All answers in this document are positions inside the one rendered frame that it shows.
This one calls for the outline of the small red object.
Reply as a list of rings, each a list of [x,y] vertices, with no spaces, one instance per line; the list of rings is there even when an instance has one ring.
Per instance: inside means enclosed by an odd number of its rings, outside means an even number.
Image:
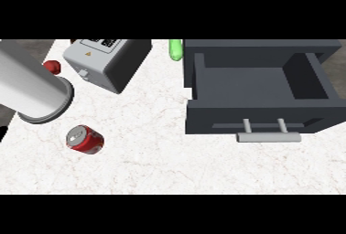
[[[61,73],[61,63],[56,60],[47,60],[43,63],[43,67],[55,74],[58,75]]]

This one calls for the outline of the red soda can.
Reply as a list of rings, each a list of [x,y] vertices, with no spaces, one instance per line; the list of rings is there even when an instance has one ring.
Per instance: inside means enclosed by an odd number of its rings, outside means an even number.
[[[103,137],[86,125],[77,125],[66,134],[66,146],[84,154],[96,154],[102,150]]]

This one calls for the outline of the dark grey drawer cabinet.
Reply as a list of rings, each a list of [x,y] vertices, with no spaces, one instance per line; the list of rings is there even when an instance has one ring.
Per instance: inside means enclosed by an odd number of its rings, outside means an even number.
[[[324,100],[337,96],[322,63],[334,39],[186,39],[183,85],[197,100]]]

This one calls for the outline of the green vegetable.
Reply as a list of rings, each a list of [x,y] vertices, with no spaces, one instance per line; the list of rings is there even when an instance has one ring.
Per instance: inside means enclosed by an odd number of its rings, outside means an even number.
[[[182,59],[183,50],[182,50],[182,43],[179,39],[168,40],[168,56],[174,61]]]

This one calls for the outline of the grey box appliance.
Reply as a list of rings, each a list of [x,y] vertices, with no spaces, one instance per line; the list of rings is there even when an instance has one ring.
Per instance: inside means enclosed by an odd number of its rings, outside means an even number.
[[[149,51],[149,39],[77,39],[63,59],[84,81],[121,94]]]

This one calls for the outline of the dark grey drawer front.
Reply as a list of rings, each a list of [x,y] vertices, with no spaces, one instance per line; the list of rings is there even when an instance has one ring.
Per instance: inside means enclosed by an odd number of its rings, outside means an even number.
[[[346,100],[188,101],[186,134],[235,134],[239,143],[300,142],[346,122]]]

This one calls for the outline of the white cylinder with grey rim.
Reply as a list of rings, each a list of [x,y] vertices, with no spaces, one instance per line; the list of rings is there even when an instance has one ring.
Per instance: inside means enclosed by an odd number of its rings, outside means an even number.
[[[74,87],[12,39],[0,39],[0,103],[32,124],[55,120],[71,106]]]

